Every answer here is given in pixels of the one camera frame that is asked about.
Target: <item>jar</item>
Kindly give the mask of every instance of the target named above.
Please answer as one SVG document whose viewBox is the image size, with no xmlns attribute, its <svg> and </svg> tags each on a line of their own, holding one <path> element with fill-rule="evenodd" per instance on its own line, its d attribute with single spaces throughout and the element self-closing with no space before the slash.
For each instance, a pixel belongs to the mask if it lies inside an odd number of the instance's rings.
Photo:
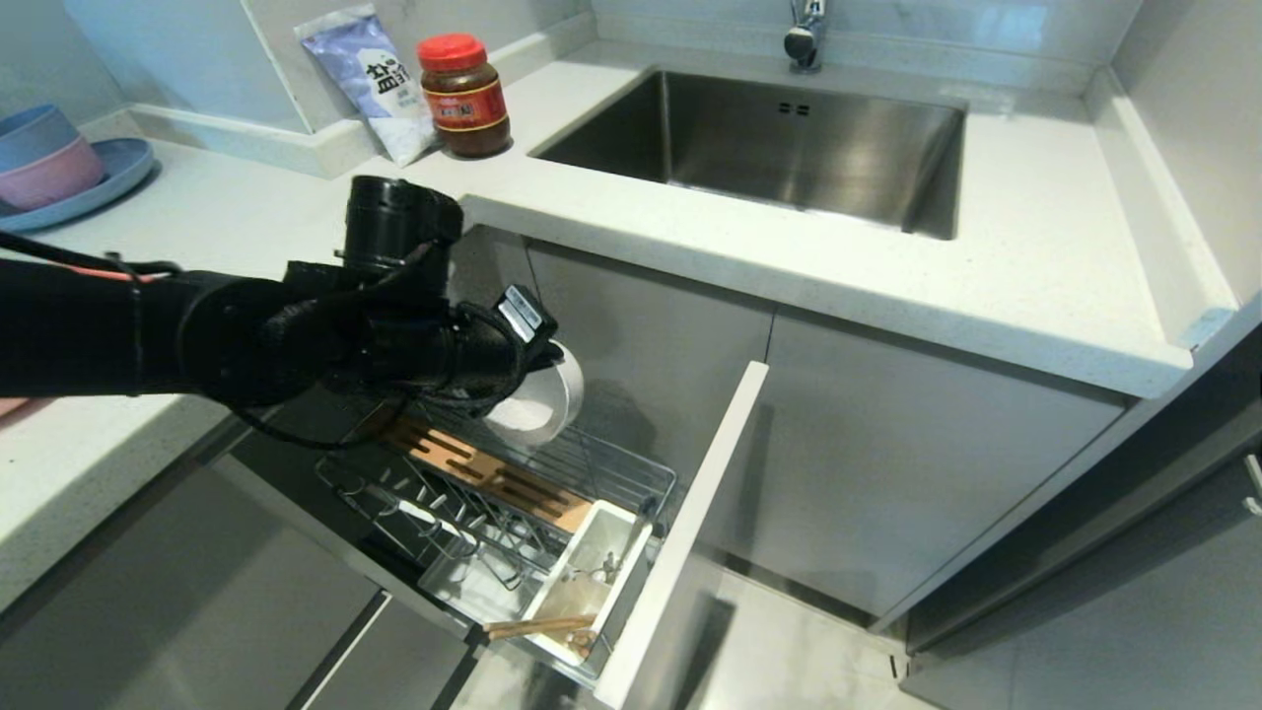
<svg viewBox="0 0 1262 710">
<path fill-rule="evenodd" d="M 439 34 L 416 45 L 420 88 L 434 113 L 434 127 L 452 153 L 486 158 L 511 143 L 500 73 L 486 61 L 486 47 L 472 34 Z"/>
</svg>

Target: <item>open drawer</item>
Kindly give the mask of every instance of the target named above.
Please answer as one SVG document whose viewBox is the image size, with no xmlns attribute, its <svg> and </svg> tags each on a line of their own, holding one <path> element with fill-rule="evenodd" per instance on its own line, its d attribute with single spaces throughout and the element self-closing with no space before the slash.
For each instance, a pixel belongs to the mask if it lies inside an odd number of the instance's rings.
<svg viewBox="0 0 1262 710">
<path fill-rule="evenodd" d="M 627 574 L 626 584 L 616 588 L 611 604 L 618 623 L 602 634 L 603 646 L 599 652 L 593 649 L 593 662 L 570 666 L 517 642 L 541 662 L 591 687 L 610 707 L 668 707 L 679 692 L 709 609 L 707 602 L 719 579 L 713 541 L 736 522 L 740 472 L 729 472 L 728 465 L 766 375 L 767 367 L 761 363 L 746 368 L 687 493 L 669 506 L 665 537 L 650 545 L 656 551 L 651 564 Z M 337 439 L 362 415 L 326 399 L 292 404 L 274 421 L 312 439 Z M 502 615 L 485 618 L 496 612 L 471 604 L 473 590 L 457 589 L 453 594 L 437 585 L 434 570 L 440 567 L 418 569 L 390 554 L 382 545 L 381 530 L 322 483 L 316 474 L 322 459 L 319 451 L 242 433 L 236 426 L 211 448 L 204 464 L 451 634 L 461 638 L 476 624 L 510 620 Z"/>
</svg>

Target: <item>tiled floor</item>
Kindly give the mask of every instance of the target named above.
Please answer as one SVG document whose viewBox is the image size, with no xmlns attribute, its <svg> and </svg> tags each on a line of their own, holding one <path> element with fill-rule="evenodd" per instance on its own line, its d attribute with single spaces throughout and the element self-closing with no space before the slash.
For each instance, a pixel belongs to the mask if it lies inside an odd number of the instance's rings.
<svg viewBox="0 0 1262 710">
<path fill-rule="evenodd" d="M 678 710 L 933 710 L 899 691 L 891 656 L 900 676 L 906 658 L 896 642 L 734 574 L 724 576 L 719 600 L 729 614 L 711 642 L 713 661 Z M 524 653 L 492 648 L 454 710 L 601 707 Z"/>
</svg>

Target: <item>blue plate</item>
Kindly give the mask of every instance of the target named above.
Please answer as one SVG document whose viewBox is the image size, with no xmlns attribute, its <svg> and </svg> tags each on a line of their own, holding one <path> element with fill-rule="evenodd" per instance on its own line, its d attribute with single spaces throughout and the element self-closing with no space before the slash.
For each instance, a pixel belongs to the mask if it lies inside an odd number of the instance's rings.
<svg viewBox="0 0 1262 710">
<path fill-rule="evenodd" d="M 0 202 L 0 228 L 42 228 L 86 214 L 130 192 L 154 165 L 153 146 L 139 137 L 102 140 L 93 143 L 92 149 L 105 163 L 105 179 L 101 184 L 29 212 L 19 212 Z"/>
</svg>

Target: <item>salt bag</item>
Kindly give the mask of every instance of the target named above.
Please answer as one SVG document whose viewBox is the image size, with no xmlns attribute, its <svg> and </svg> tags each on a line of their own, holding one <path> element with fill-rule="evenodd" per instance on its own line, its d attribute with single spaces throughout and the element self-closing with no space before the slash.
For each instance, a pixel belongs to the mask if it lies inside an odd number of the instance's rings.
<svg viewBox="0 0 1262 710">
<path fill-rule="evenodd" d="M 396 165 L 411 163 L 434 141 L 429 106 L 371 4 L 316 18 L 294 34 L 369 119 Z"/>
</svg>

